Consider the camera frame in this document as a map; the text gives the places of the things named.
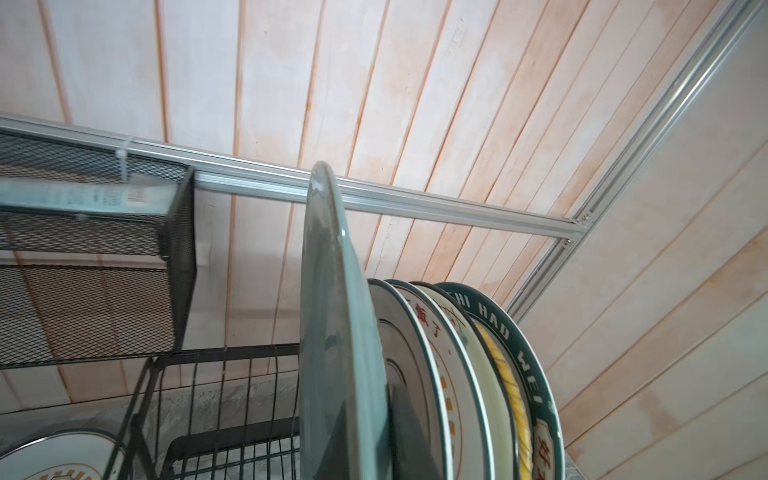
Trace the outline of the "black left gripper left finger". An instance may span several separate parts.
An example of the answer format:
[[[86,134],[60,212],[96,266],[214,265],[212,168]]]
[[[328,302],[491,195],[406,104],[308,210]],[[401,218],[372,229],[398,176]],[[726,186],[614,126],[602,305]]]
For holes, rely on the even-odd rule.
[[[347,413],[346,404],[343,403],[314,479],[348,480],[349,478]]]

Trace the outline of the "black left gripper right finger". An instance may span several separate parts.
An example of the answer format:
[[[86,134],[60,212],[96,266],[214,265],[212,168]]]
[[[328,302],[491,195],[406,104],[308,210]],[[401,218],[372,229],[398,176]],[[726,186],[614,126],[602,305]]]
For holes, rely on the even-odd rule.
[[[390,388],[390,445],[395,479],[440,479],[429,443],[403,385]]]

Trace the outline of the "white plate orange sunburst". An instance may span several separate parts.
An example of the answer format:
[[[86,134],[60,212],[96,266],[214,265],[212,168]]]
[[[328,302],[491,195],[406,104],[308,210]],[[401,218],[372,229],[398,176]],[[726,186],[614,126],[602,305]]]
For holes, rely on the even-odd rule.
[[[2,479],[117,479],[125,449],[107,432],[70,429],[1,454]]]
[[[486,408],[460,334],[455,302],[436,286],[390,279],[411,304],[437,367],[437,387],[450,443],[454,479],[494,479],[493,442]]]

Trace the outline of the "large grey-green plate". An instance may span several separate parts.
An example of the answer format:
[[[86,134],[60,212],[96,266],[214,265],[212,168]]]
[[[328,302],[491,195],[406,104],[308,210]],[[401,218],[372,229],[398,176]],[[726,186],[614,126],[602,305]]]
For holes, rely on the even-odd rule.
[[[301,476],[314,479],[343,403],[349,479],[390,479],[388,388],[368,281],[332,167],[310,173],[300,285]]]

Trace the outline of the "yellow woven plate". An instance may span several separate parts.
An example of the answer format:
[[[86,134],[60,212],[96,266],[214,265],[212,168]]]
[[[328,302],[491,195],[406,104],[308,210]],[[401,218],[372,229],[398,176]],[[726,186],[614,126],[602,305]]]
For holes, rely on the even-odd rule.
[[[506,396],[510,402],[518,438],[520,478],[530,480],[533,471],[532,435],[525,402],[522,399],[521,391],[512,373],[511,366],[503,355],[501,348],[496,344],[484,326],[478,324],[477,329],[495,362],[502,378]]]

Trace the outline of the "white plate dark green rim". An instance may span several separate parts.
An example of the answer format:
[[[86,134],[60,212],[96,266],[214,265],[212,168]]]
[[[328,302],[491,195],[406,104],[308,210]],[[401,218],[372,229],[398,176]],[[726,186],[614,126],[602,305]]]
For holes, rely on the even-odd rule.
[[[560,419],[544,369],[525,335],[512,317],[484,293],[456,282],[437,286],[487,328],[512,366],[532,421],[533,477],[563,479],[566,462]]]

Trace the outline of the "cream plate with berry sprigs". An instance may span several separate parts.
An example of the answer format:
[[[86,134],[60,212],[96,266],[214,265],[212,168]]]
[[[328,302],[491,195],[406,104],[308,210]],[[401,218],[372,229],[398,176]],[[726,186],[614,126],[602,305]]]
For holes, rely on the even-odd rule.
[[[415,285],[441,307],[462,340],[471,361],[483,397],[487,423],[493,442],[496,479],[519,479],[518,445],[511,414],[500,375],[481,339],[474,319],[459,300],[441,287],[417,281]]]

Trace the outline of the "black wire dish rack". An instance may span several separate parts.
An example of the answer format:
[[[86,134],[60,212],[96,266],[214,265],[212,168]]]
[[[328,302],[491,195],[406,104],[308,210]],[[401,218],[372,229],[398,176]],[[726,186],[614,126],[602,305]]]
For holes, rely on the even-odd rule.
[[[148,358],[105,478],[299,478],[298,353],[287,343]]]

